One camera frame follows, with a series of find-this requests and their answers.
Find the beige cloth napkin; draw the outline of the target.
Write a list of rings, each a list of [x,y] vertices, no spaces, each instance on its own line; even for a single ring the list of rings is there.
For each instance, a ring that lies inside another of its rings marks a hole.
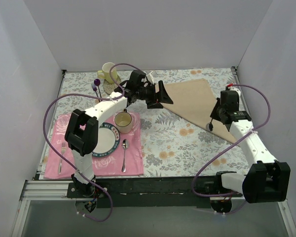
[[[206,79],[164,85],[173,104],[162,105],[188,122],[208,130],[211,112],[217,102]]]

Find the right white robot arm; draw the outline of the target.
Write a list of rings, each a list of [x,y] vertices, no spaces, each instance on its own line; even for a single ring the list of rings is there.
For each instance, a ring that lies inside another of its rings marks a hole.
[[[232,190],[242,194],[248,203],[284,201],[291,169],[268,151],[254,131],[249,114],[239,110],[238,92],[221,91],[210,117],[226,126],[250,166],[246,175],[220,172],[219,180],[213,184],[214,192],[224,196]]]

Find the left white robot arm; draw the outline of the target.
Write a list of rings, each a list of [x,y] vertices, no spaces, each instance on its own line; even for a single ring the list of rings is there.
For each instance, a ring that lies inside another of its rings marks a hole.
[[[95,178],[92,152],[98,144],[99,127],[116,112],[126,109],[137,100],[145,101],[148,109],[162,109],[163,104],[173,103],[163,81],[150,82],[143,71],[134,70],[130,78],[119,84],[108,98],[89,109],[72,112],[65,140],[74,157],[72,180],[75,189],[83,197],[91,197],[95,192],[95,185],[90,181]]]

